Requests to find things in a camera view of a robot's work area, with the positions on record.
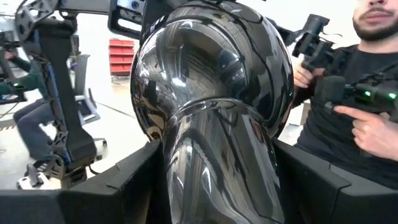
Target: hand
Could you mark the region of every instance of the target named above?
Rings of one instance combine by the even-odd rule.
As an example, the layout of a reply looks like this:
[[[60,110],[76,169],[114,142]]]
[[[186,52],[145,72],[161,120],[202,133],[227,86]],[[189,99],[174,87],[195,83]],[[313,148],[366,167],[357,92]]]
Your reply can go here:
[[[4,54],[4,57],[5,57],[7,60],[13,59],[15,56],[16,56],[16,55],[15,55],[14,52],[8,52],[8,51],[6,51],[5,54]]]
[[[336,106],[334,110],[355,119],[354,141],[361,149],[377,157],[398,161],[398,124],[383,115],[347,106]]]
[[[316,68],[313,72],[310,72],[301,67],[301,63],[299,63],[293,69],[294,85],[301,88],[308,88],[313,78],[323,75],[324,71],[324,68]]]

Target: man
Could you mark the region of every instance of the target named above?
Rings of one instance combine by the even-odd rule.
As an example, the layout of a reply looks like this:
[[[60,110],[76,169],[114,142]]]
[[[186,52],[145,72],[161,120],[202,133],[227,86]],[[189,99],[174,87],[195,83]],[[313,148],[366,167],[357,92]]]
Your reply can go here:
[[[51,155],[49,142],[52,140],[39,127],[39,124],[46,124],[54,120],[52,110],[48,101],[47,89],[39,62],[25,60],[16,57],[14,53],[6,52],[5,58],[17,65],[19,68],[28,72],[24,77],[17,79],[17,84],[24,86],[24,91],[38,89],[43,98],[25,106],[14,113],[14,121],[17,124],[19,134],[25,143],[31,158],[35,159],[34,167],[45,167]],[[0,83],[0,94],[13,94],[13,90],[7,83]]]
[[[361,41],[348,47],[353,54],[345,71],[333,74],[344,76],[347,83],[398,61],[398,0],[356,2],[353,25]],[[294,105],[310,98],[308,88],[323,71],[295,68]],[[398,188],[398,124],[386,119],[385,112],[390,111],[363,106],[350,98],[335,108],[335,114],[328,114],[318,100],[316,95],[311,99],[296,146],[350,172]]]

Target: black t-shirt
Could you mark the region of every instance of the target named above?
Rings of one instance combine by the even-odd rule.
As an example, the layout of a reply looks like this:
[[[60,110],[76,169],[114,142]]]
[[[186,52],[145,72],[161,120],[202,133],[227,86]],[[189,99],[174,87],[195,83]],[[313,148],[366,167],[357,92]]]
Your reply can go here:
[[[356,82],[364,74],[371,73],[398,60],[394,54],[370,54],[353,46],[352,55],[342,74],[347,83]],[[353,118],[341,114],[329,114],[323,109],[320,98],[311,98],[311,110],[297,139],[297,147],[321,157],[342,169],[355,173],[382,185],[398,189],[398,162],[375,156],[360,154],[361,149],[354,142]],[[348,98],[343,105],[372,113],[382,113],[378,108],[364,106]]]

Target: beard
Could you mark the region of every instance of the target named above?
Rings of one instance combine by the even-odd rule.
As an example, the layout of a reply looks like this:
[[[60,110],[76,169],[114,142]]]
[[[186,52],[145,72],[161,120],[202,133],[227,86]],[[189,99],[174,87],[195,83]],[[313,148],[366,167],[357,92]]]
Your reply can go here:
[[[392,25],[374,30],[363,29],[354,20],[353,20],[353,25],[356,35],[358,35],[358,37],[361,40],[365,41],[375,42],[379,40],[384,40],[388,37],[398,34],[398,19],[396,19]]]

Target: green light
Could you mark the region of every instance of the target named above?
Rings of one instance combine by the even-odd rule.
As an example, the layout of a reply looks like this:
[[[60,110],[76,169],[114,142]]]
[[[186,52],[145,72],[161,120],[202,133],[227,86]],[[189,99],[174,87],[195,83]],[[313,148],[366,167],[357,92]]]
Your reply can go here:
[[[397,95],[394,94],[394,93],[390,93],[390,94],[388,94],[388,96],[389,96],[390,98],[392,98],[392,99],[395,99],[395,98],[397,97]]]

